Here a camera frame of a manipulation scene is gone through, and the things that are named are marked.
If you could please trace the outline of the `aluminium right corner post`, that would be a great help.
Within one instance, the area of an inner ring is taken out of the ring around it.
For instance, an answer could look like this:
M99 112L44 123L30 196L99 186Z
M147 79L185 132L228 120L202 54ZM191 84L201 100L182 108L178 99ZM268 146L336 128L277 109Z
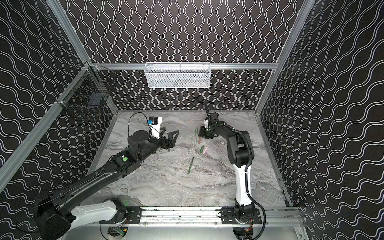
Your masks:
M262 112L263 107L265 106L267 99L269 95L272 92L272 89L277 82L278 76L280 75L281 71L283 70L283 67L288 60L288 57L290 55L291 50L293 49L298 36L300 32L302 31L304 24L306 22L306 19L308 18L312 8L314 7L315 0L306 0L303 2L302 7L300 11L297 14L297 17L295 19L295 22L292 26L292 29L287 37L287 40L282 48L281 54L277 61L277 68L273 70L273 72L270 75L269 80L267 81L267 84L265 86L265 89L260 97L259 103L255 109L256 115L260 115Z

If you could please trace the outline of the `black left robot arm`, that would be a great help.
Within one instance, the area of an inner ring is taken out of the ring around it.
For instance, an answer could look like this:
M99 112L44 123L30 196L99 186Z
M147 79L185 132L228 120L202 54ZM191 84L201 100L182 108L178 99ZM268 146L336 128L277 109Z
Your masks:
M128 137L128 147L110 157L99 169L66 188L39 194L32 213L42 239L62 237L79 220L73 210L82 201L138 169L158 149L173 148L180 132L173 131L164 136L165 131L166 128L161 128L159 138L145 130L136 131Z

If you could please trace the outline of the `aluminium frame corner post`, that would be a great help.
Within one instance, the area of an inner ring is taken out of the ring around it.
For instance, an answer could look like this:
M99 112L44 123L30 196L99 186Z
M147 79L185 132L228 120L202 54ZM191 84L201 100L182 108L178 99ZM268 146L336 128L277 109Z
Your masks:
M84 45L82 44L79 36L76 33L75 28L73 27L70 19L67 16L65 9L62 7L60 1L58 0L47 0L46 1L51 11L55 15L60 27L63 29L67 38L73 48L75 49L79 59L83 63L91 63L91 58L85 50Z

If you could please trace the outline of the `light green pen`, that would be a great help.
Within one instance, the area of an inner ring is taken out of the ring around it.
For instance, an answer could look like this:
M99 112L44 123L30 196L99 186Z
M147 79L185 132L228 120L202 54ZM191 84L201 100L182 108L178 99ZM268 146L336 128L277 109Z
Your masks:
M195 128L195 141L194 141L195 144L198 143L198 132L199 132L199 128L196 127L196 128Z

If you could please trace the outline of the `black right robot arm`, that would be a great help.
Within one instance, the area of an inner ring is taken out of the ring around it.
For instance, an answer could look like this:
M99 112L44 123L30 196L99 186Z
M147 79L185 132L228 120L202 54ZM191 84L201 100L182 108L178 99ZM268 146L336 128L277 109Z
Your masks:
M235 216L239 222L247 222L253 217L256 205L251 194L250 180L255 154L249 133L237 130L226 122L206 118L204 125L200 127L199 136L205 139L223 137L226 140L228 158L236 175Z

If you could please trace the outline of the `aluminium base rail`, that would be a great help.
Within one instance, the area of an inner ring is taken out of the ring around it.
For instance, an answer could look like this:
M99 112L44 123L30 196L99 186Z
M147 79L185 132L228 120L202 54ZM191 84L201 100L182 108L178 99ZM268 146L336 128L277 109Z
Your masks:
M293 207L265 208L267 227L298 227L302 212ZM103 227L260 227L263 213L256 208L252 222L235 219L233 207L128 207L125 224L102 221Z

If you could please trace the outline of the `green uncapped pen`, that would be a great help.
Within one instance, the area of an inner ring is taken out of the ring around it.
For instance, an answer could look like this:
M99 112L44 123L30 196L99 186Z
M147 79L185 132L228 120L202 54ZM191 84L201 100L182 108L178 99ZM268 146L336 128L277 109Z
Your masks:
M190 162L189 169L188 169L188 172L187 172L188 175L191 173L191 170L192 170L192 167L193 167L193 163L194 163L194 159L195 159L195 157L193 157L191 162Z

